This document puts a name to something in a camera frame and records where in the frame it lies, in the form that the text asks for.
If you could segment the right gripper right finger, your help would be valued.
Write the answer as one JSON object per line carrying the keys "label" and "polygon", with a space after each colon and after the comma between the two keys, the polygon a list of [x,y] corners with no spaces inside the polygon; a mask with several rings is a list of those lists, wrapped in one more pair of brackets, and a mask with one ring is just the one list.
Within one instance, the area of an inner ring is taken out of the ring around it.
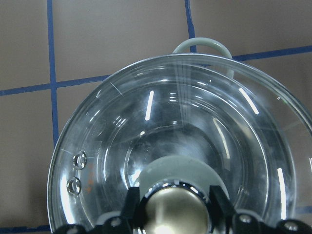
{"label": "right gripper right finger", "polygon": [[271,227],[251,214],[238,213],[220,186],[210,186],[209,200],[212,234],[307,233],[307,224],[296,219],[281,220],[274,227]]}

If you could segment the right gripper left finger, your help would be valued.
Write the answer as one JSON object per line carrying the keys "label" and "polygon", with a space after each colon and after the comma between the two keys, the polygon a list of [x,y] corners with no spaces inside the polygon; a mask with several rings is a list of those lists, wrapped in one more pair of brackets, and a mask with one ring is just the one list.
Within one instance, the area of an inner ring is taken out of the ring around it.
{"label": "right gripper left finger", "polygon": [[140,203],[139,187],[129,188],[119,215],[111,215],[102,224],[87,230],[79,224],[65,224],[55,234],[132,234],[135,216]]}

